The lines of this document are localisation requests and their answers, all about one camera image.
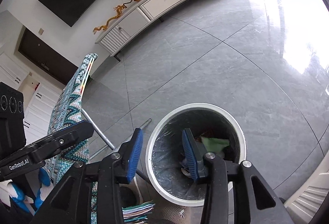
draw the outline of green paper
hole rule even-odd
[[[230,141],[227,139],[201,137],[201,141],[207,152],[215,154],[219,154],[225,147],[230,145]]]

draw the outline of white wall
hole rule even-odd
[[[32,74],[32,77],[45,84],[48,87],[54,85],[58,89],[63,89],[65,86],[45,71],[37,67],[21,53],[17,51],[19,42],[23,35],[23,25],[9,11],[0,13],[0,54],[5,53],[12,61],[27,72]]]
[[[109,52],[95,44],[98,34],[94,35],[93,29],[116,15],[113,7],[127,1],[130,0],[96,0],[73,27],[69,27],[38,0],[3,0],[0,12],[8,10],[30,31],[77,66],[85,55],[97,53],[98,59],[92,69],[94,72]],[[40,28],[44,30],[41,36],[38,34]]]

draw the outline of crocheted blanket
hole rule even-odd
[[[97,54],[88,54],[64,88],[52,111],[48,135],[81,121],[81,85],[85,80],[85,74],[88,69],[90,69],[92,61],[96,58]],[[88,140],[71,146],[63,150],[59,155],[46,160],[44,169],[48,172],[54,186],[60,181],[75,161],[89,163]],[[93,185],[92,224],[97,223],[96,199],[97,183]]]

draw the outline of trash can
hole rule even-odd
[[[146,170],[153,187],[169,202],[181,206],[203,206],[206,184],[196,185],[182,173],[184,150],[182,131],[190,128],[197,137],[211,132],[228,139],[225,160],[241,163],[246,159],[246,141],[237,121],[224,109],[207,103],[181,106],[166,115],[155,127],[146,149]]]

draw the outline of cabinet leg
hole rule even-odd
[[[117,57],[117,55],[113,56],[116,60],[118,60],[119,62],[121,62],[121,60],[119,59],[119,57]]]

